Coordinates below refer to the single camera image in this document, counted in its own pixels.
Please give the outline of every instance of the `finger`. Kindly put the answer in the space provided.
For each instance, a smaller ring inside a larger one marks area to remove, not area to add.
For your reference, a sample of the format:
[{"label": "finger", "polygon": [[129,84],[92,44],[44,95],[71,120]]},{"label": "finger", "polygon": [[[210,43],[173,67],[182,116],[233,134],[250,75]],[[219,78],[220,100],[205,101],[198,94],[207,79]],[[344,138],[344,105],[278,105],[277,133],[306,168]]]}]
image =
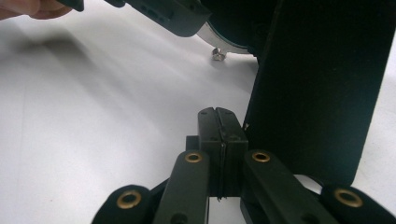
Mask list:
[{"label": "finger", "polygon": [[71,10],[72,10],[71,7],[62,7],[60,9],[52,10],[52,11],[40,10],[35,15],[31,15],[30,17],[37,20],[48,20],[48,19],[61,17],[62,15],[69,13]]},{"label": "finger", "polygon": [[0,8],[0,21],[11,18],[11,17],[20,16],[20,15],[21,14],[19,14],[19,13]]},{"label": "finger", "polygon": [[39,0],[0,0],[0,7],[19,14],[33,15],[40,8]]}]

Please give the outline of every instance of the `hand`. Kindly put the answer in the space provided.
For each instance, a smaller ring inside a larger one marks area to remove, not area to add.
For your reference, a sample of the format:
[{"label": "hand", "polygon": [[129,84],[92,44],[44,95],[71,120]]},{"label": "hand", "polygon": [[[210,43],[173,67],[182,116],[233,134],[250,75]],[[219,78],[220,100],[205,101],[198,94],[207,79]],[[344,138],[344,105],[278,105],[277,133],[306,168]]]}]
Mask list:
[{"label": "hand", "polygon": [[0,0],[0,20],[20,15],[47,20],[61,17],[71,10],[56,0]]}]

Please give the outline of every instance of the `black metal bracket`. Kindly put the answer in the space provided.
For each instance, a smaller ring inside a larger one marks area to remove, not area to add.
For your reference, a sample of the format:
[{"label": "black metal bracket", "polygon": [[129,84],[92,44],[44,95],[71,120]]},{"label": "black metal bracket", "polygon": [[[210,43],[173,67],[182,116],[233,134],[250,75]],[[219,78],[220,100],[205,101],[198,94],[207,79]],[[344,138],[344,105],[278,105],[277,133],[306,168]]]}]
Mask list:
[{"label": "black metal bracket", "polygon": [[199,135],[187,138],[187,150],[177,157],[168,180],[153,190],[133,185],[116,190],[93,223],[205,224],[211,196],[241,197],[247,224],[396,223],[352,187],[325,186],[314,195],[274,153],[247,150],[230,110],[204,109],[198,126]]}]

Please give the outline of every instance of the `black plastic part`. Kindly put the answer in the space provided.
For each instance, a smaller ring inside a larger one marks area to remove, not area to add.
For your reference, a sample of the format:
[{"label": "black plastic part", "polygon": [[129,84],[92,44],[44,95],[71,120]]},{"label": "black plastic part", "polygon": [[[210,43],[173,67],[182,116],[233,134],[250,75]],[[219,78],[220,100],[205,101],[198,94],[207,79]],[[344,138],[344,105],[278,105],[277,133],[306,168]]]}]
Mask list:
[{"label": "black plastic part", "polygon": [[[343,192],[347,190],[353,192],[355,195],[351,197],[350,193],[344,193],[344,195],[343,193],[338,193],[340,197],[346,200],[346,203],[342,203],[335,197],[337,190],[342,190]],[[355,202],[357,199],[354,198],[356,196],[361,199],[361,206],[356,206]],[[352,187],[325,186],[320,194],[320,202],[343,224],[396,223],[396,218],[390,212],[363,192]]]},{"label": "black plastic part", "polygon": [[[141,195],[140,203],[129,209],[118,207],[117,200],[122,193],[135,190]],[[130,185],[117,189],[107,198],[97,212],[92,224],[147,224],[151,223],[153,211],[151,207],[151,194],[148,189]]]},{"label": "black plastic part", "polygon": [[394,0],[279,0],[244,122],[249,148],[350,185],[395,32]]},{"label": "black plastic part", "polygon": [[210,156],[210,196],[239,197],[248,140],[235,114],[212,107],[198,113],[199,147]]},{"label": "black plastic part", "polygon": [[270,220],[260,206],[241,199],[240,207],[247,224],[270,224]]},{"label": "black plastic part", "polygon": [[209,165],[203,151],[188,150],[177,157],[152,224],[207,223]]},{"label": "black plastic part", "polygon": [[218,119],[215,110],[210,107],[198,113],[199,148],[210,157],[210,197],[221,195],[222,158],[225,146],[221,142]]},{"label": "black plastic part", "polygon": [[274,154],[250,150],[244,173],[271,223],[338,223]]},{"label": "black plastic part", "polygon": [[[262,51],[262,42],[268,35],[276,0],[201,0],[213,15],[209,18],[212,29],[224,39],[241,47]],[[262,39],[256,42],[256,35]]]},{"label": "black plastic part", "polygon": [[151,206],[154,213],[157,211],[158,207],[160,206],[160,201],[161,198],[163,197],[163,193],[165,192],[165,188],[167,184],[168,184],[168,179],[164,180],[161,184],[159,184],[150,191]]},{"label": "black plastic part", "polygon": [[84,10],[84,0],[57,0],[57,1],[79,12]]},{"label": "black plastic part", "polygon": [[248,140],[236,115],[227,109],[216,108],[219,130],[225,144],[223,193],[218,197],[239,197],[243,178],[243,158],[248,151]]},{"label": "black plastic part", "polygon": [[105,0],[113,7],[124,7],[125,2],[123,0]]},{"label": "black plastic part", "polygon": [[178,36],[195,35],[211,12],[196,0],[126,0],[163,28]]},{"label": "black plastic part", "polygon": [[199,150],[199,136],[186,136],[186,150]]}]

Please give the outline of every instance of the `silver metal part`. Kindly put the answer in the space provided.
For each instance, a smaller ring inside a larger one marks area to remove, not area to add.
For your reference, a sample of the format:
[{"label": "silver metal part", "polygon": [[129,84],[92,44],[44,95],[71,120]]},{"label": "silver metal part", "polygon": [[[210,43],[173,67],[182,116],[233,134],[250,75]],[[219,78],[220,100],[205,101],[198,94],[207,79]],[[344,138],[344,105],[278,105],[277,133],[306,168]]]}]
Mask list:
[{"label": "silver metal part", "polygon": [[227,52],[223,52],[221,49],[213,49],[212,50],[212,58],[213,61],[224,61],[227,56]]},{"label": "silver metal part", "polygon": [[246,46],[239,46],[223,36],[219,35],[208,22],[204,24],[201,30],[198,31],[198,36],[201,37],[206,43],[215,47],[216,49],[221,49],[222,53],[225,55],[227,52],[238,53],[238,54],[248,54],[248,49]]}]

